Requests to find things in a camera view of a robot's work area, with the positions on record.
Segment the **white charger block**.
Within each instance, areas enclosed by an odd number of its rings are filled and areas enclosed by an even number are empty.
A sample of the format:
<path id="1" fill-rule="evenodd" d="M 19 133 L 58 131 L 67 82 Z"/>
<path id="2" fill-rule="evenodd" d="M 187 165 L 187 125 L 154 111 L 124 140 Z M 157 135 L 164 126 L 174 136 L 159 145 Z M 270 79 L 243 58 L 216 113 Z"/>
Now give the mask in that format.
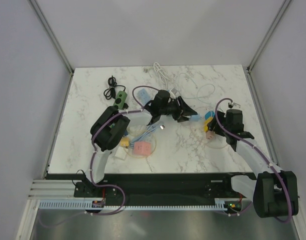
<path id="1" fill-rule="evenodd" d="M 118 147 L 116 149 L 114 157 L 118 160 L 124 161 L 128 155 L 128 151 L 124 147 Z"/>

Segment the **pink cube socket adapter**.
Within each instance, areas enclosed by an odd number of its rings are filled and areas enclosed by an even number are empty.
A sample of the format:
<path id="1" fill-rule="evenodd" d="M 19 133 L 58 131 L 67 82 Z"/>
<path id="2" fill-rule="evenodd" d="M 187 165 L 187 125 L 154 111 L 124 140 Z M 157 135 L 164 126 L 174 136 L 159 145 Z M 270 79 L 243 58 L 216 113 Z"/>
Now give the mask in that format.
<path id="1" fill-rule="evenodd" d="M 132 153 L 138 156 L 149 156 L 152 151 L 152 146 L 150 142 L 137 141 L 134 143 Z"/>

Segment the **blue plug adapter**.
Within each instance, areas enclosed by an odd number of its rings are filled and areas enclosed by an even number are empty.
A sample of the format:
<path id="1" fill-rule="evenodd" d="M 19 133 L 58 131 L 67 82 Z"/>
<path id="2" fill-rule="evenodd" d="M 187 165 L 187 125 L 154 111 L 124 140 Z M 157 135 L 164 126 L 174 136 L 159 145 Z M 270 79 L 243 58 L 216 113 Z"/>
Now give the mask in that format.
<path id="1" fill-rule="evenodd" d="M 215 112 L 214 111 L 208 111 L 205 115 L 204 115 L 204 119 L 208 120 L 209 118 L 213 118 L 215 116 Z"/>

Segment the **yellow cube socket hub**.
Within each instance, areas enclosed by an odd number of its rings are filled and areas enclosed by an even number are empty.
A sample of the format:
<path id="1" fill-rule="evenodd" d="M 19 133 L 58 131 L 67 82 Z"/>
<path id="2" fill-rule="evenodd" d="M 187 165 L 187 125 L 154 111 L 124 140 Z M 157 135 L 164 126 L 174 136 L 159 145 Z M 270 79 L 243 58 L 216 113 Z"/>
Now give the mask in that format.
<path id="1" fill-rule="evenodd" d="M 209 117 L 208 119 L 206 119 L 204 121 L 204 124 L 203 124 L 203 130 L 204 132 L 208 132 L 209 131 L 209 127 L 208 127 L 208 124 L 211 123 L 213 120 L 213 117 Z"/>

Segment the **yellow charger plug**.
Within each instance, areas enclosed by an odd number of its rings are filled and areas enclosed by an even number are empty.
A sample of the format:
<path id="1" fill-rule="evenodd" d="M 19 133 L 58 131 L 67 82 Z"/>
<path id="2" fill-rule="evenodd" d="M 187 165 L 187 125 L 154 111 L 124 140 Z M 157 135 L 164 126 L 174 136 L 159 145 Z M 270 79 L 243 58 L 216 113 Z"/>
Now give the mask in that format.
<path id="1" fill-rule="evenodd" d="M 130 145 L 130 139 L 128 137 L 123 137 L 121 140 L 120 140 L 120 146 L 123 147 L 123 148 L 128 148 Z"/>

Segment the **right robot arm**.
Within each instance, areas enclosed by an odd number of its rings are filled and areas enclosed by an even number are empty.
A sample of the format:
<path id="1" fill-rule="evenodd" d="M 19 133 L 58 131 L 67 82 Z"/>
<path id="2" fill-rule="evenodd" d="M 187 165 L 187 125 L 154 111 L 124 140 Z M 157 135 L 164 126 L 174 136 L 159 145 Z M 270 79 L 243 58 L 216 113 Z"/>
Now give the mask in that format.
<path id="1" fill-rule="evenodd" d="M 258 147 L 254 136 L 244 130 L 243 113 L 239 109 L 216 111 L 207 124 L 208 130 L 226 138 L 226 143 L 242 157 L 255 175 L 252 180 L 237 175 L 222 184 L 228 197 L 237 193 L 250 199 L 261 218 L 290 219 L 299 212 L 297 177 L 272 162 Z"/>

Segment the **pink plug adapter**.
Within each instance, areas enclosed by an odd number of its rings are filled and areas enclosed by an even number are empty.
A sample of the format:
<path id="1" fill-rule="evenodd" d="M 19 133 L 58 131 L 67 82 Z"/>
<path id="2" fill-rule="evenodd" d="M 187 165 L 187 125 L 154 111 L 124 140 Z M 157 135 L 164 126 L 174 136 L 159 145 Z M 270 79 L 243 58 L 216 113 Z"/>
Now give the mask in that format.
<path id="1" fill-rule="evenodd" d="M 206 131 L 205 136 L 208 141 L 212 140 L 215 137 L 215 133 L 213 131 Z"/>

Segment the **light blue power strip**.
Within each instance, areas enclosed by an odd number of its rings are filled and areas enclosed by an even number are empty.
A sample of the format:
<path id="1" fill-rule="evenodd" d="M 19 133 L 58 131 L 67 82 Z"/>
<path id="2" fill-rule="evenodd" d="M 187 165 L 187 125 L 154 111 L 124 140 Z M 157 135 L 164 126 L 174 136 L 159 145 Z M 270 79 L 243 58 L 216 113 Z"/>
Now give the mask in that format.
<path id="1" fill-rule="evenodd" d="M 151 100 L 151 96 L 144 88 L 142 88 L 137 95 L 143 104 L 146 104 Z"/>

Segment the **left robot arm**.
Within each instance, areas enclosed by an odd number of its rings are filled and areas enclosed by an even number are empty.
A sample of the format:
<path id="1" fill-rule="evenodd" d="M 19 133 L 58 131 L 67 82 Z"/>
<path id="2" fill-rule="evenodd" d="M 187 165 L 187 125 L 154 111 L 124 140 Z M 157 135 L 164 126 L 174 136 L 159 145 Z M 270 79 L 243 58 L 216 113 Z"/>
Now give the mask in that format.
<path id="1" fill-rule="evenodd" d="M 171 97 L 167 90 L 158 90 L 155 97 L 138 110 L 119 110 L 109 106 L 90 129 L 93 154 L 86 173 L 85 191 L 92 197 L 103 191 L 100 181 L 104 179 L 105 167 L 111 150 L 115 149 L 129 126 L 152 126 L 162 116 L 172 117 L 176 122 L 189 121 L 198 113 L 181 96 Z"/>

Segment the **green power strip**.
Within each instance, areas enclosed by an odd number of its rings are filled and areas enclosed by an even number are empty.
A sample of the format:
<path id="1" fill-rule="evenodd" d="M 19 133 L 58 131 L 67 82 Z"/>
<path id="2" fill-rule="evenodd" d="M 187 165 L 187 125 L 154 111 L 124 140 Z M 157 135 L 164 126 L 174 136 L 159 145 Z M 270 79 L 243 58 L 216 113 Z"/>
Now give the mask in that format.
<path id="1" fill-rule="evenodd" d="M 129 106 L 126 103 L 126 99 L 127 99 L 128 94 L 121 90 L 116 94 L 113 106 L 118 109 L 118 110 L 125 110 L 128 109 Z"/>

